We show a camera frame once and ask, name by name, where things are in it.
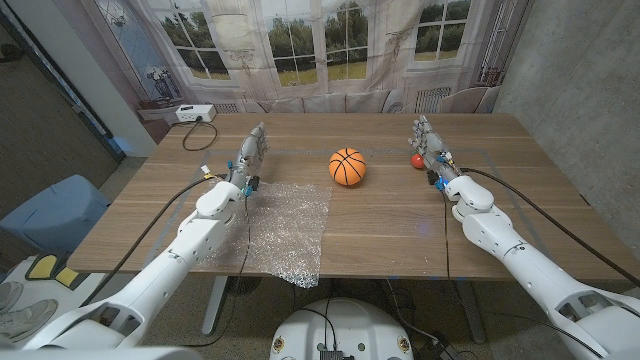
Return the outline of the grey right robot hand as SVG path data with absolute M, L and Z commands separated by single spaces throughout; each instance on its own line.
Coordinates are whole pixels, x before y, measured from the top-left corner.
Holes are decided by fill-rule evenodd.
M 420 115 L 413 122 L 412 133 L 408 143 L 422 157 L 431 185 L 444 188 L 451 180 L 461 175 L 452 153 L 425 115 Z

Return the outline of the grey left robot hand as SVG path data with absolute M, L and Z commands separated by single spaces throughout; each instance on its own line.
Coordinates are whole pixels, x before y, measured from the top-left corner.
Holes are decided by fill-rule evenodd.
M 242 142 L 227 181 L 240 189 L 245 188 L 252 177 L 259 175 L 267 151 L 266 126 L 261 122 Z

